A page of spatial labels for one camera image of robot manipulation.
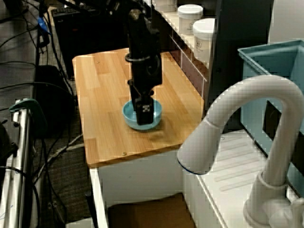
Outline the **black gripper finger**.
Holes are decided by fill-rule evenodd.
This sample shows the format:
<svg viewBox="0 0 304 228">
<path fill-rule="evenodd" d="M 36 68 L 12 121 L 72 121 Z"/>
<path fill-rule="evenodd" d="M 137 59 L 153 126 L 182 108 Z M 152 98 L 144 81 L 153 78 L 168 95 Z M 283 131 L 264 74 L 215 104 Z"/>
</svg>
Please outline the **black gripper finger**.
<svg viewBox="0 0 304 228">
<path fill-rule="evenodd" d="M 139 125 L 153 122 L 154 103 L 150 96 L 141 96 L 135 100 L 136 120 Z"/>
<path fill-rule="evenodd" d="M 138 97 L 138 92 L 137 92 L 136 88 L 134 87 L 134 83 L 133 83 L 132 79 L 128 80 L 128 85 L 129 85 L 129 88 L 130 88 L 130 94 L 131 94 L 131 99 L 132 99 L 133 110 L 136 111 L 135 100 Z"/>
</svg>

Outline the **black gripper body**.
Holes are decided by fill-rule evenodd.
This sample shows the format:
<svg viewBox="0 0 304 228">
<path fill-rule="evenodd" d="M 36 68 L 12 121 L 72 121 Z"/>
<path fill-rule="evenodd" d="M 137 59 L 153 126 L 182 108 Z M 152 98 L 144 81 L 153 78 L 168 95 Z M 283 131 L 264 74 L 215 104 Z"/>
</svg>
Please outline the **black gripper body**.
<svg viewBox="0 0 304 228">
<path fill-rule="evenodd" d="M 162 58 L 160 54 L 145 58 L 131 58 L 127 54 L 127 61 L 131 64 L 134 87 L 138 97 L 152 96 L 155 86 L 162 84 Z"/>
</svg>

